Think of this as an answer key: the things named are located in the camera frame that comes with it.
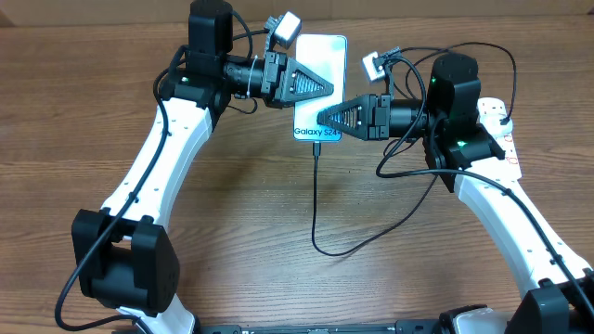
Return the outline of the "smartphone with blue screen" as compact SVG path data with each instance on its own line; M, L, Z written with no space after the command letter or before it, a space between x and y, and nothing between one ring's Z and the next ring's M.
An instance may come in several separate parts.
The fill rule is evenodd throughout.
M342 133L317 120L323 109L344 101L347 38L338 34L301 34L296 41L297 70L292 89L304 100L293 110L293 138L307 142L339 142Z

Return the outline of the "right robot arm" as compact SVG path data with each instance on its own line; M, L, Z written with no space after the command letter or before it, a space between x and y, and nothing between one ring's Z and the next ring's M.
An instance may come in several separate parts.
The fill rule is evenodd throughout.
M394 49L365 60L368 77L384 80L368 94L323 109L318 123L366 140L392 140L386 158L421 141L426 173L442 181L479 219L504 257L521 302L511 313L483 304L445 311L434 320L401 320L397 332L589 333L593 329L593 269L552 229L520 185L512 143L512 105L481 97L477 61L456 46L431 48L431 77L420 92L399 88Z

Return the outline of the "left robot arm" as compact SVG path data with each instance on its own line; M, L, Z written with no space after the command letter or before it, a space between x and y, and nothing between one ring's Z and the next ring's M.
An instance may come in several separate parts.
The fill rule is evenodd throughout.
M129 172L97 211L71 226L76 266L68 278L141 333L197 333L180 301L180 262L168 236L176 196L191 163L232 98L273 109L333 93L333 85L287 55L302 23L292 13L265 22L265 51L233 54L240 15L226 1L195 1L188 41L160 72L156 116Z

